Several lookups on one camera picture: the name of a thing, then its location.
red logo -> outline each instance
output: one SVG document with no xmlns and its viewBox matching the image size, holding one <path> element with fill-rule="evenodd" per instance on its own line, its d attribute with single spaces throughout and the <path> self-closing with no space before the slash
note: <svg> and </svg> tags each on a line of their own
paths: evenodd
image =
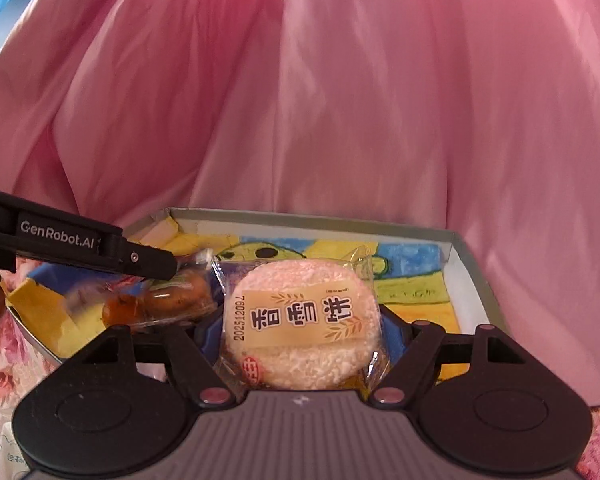
<svg viewBox="0 0 600 480">
<path fill-rule="evenodd" d="M 244 358 L 244 361 L 242 361 L 242 371 L 251 384 L 258 384 L 260 382 L 260 367 L 253 357 Z"/>
</svg>

beige label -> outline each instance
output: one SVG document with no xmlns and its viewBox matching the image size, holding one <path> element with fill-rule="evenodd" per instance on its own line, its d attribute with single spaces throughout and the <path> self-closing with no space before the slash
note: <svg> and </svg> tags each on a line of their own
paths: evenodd
<svg viewBox="0 0 600 480">
<path fill-rule="evenodd" d="M 226 336 L 241 349 L 314 346 L 364 337 L 353 282 L 233 294 L 226 314 Z"/>
</svg>

floral tablecloth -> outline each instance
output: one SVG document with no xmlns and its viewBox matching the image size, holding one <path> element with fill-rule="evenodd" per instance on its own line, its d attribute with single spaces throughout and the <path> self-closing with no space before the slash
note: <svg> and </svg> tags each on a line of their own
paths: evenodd
<svg viewBox="0 0 600 480">
<path fill-rule="evenodd" d="M 16 274 L 3 274 L 9 289 L 15 288 L 36 264 L 18 261 Z M 29 343 L 7 315 L 0 321 L 0 480 L 18 480 L 26 466 L 13 442 L 10 421 L 20 399 L 53 371 L 48 362 Z M 592 409 L 594 432 L 578 464 L 586 480 L 600 480 L 600 407 Z"/>
</svg>

screw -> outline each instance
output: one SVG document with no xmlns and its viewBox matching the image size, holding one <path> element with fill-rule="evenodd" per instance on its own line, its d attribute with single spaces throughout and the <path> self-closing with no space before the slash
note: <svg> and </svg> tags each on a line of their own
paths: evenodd
<svg viewBox="0 0 600 480">
<path fill-rule="evenodd" d="M 388 386 L 376 390 L 374 398 L 380 402 L 380 404 L 398 404 L 404 400 L 404 391 L 400 388 Z"/>
<path fill-rule="evenodd" d="M 231 393 L 226 388 L 205 388 L 200 392 L 200 400 L 205 404 L 224 404 L 231 399 Z"/>
</svg>

plastic packaging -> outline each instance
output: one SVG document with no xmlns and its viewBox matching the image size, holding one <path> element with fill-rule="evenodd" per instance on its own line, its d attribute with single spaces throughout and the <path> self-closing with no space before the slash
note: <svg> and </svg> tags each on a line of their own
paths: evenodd
<svg viewBox="0 0 600 480">
<path fill-rule="evenodd" d="M 225 292 L 216 371 L 249 388 L 358 389 L 388 368 L 371 258 L 215 262 Z"/>
<path fill-rule="evenodd" d="M 176 275 L 166 282 L 125 277 L 78 284 L 66 298 L 77 312 L 102 306 L 105 327 L 125 324 L 133 330 L 181 320 L 196 320 L 218 304 L 211 294 L 212 253 L 209 250 L 178 259 Z"/>
</svg>

